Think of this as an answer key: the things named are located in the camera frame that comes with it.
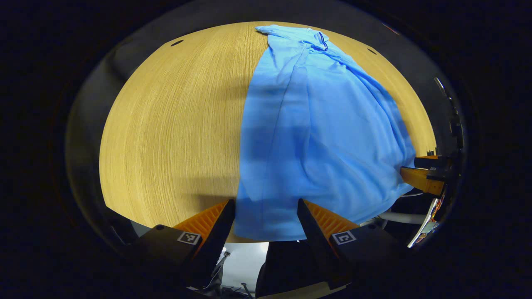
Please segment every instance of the wooden table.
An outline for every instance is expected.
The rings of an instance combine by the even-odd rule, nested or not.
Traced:
[[[148,227],[174,226],[236,197],[247,88],[268,48],[267,36],[254,27],[271,24],[311,27],[213,27],[169,41],[138,67],[117,96],[102,136],[99,171],[109,208]],[[328,35],[388,90],[417,156],[435,150],[427,113],[393,65],[370,46],[312,29]],[[231,233],[228,242],[255,240]]]

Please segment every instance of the blue shirt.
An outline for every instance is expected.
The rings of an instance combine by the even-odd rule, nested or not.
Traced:
[[[236,235],[306,239],[299,198],[355,223],[386,211],[412,189],[399,170],[415,157],[393,98],[325,34],[256,29],[269,48],[244,107]]]

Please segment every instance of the table surface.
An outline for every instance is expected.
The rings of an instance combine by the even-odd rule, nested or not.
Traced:
[[[228,24],[169,41],[126,82],[107,117],[99,155],[105,204],[148,227],[174,226],[235,198],[239,182],[240,125],[251,77],[267,36],[256,26]],[[375,49],[321,30],[395,100],[417,156],[436,140],[415,91]],[[234,235],[228,242],[257,242]]]

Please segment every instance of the gray floor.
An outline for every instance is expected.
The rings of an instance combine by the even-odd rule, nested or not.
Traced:
[[[147,233],[150,228],[131,220],[131,224],[138,236]],[[268,242],[261,243],[226,243],[220,253],[220,261],[225,251],[231,253],[223,264],[222,285],[225,287],[242,287],[241,283],[246,283],[247,288],[253,295],[257,277],[262,264],[266,260]]]

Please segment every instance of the dark background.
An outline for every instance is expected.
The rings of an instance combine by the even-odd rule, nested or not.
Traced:
[[[369,289],[396,296],[523,296],[530,241],[522,167],[529,155],[518,140],[530,135],[530,88],[519,79],[527,78],[529,69],[523,52],[529,47],[530,8],[486,2],[354,4],[410,37],[448,75],[464,107],[472,156],[467,185],[437,238],[411,268],[367,281],[375,286]],[[91,230],[72,199],[63,145],[69,108],[95,64],[134,30],[178,5],[20,1],[2,7],[7,20],[0,31],[5,49],[0,163],[7,204],[2,290],[11,296],[174,292],[169,279],[131,271]],[[320,6],[327,2],[316,5],[318,19],[325,18]],[[207,4],[202,9],[217,13]],[[406,288],[413,283],[419,288]]]

